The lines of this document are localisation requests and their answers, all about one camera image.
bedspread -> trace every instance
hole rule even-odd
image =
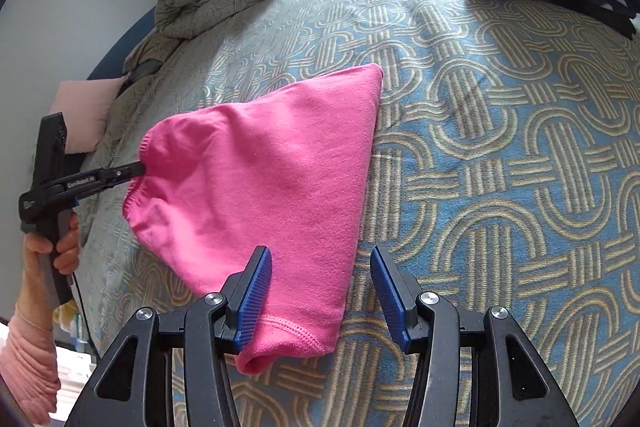
[[[461,307],[510,308],[581,426],[606,426],[640,375],[638,58],[636,42],[536,0],[266,0],[183,43],[118,99],[90,166],[136,160],[145,132],[172,114],[378,63],[385,79],[337,348],[258,377],[232,371],[241,424],[401,424],[415,359],[392,344],[370,281],[380,244]],[[102,351],[138,307],[193,298],[136,242],[125,192],[81,208],[78,279]],[[176,351],[179,426],[181,360]],[[462,360],[460,421],[470,396]]]

pink sleeve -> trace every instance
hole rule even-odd
[[[0,351],[0,374],[29,420],[48,425],[60,389],[52,331],[32,325],[16,312]]]

black cable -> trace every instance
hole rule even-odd
[[[74,278],[74,284],[76,285],[76,291],[78,292],[78,299],[80,301],[80,309],[82,312],[82,320],[84,320],[84,326],[86,327],[86,334],[89,339],[89,346],[91,346],[91,349],[94,350],[94,355],[97,362],[100,362],[100,353],[98,353],[98,350],[95,349],[94,340],[91,337],[91,329],[89,328],[89,322],[87,322],[86,320],[86,312],[84,311],[84,302],[82,302],[82,294],[80,293],[80,285],[78,284],[78,278],[76,277],[75,272],[73,272],[71,275]]]

blue and beige patterned bed sheet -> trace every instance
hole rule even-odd
[[[232,371],[242,425],[401,425],[415,359],[392,344],[369,278],[379,244],[460,307],[511,309],[580,425],[607,426],[640,375],[639,58],[601,23],[536,0],[266,0],[183,44],[118,99],[92,166],[136,160],[143,134],[172,114],[378,63],[340,340],[321,359]],[[101,351],[138,307],[193,298],[136,242],[125,191],[81,209],[79,283]],[[179,426],[181,360],[177,351]],[[461,422],[469,397],[463,357]]]

cushion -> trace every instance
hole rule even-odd
[[[94,151],[104,135],[107,113],[124,78],[61,82],[51,112],[66,123],[67,154]]]

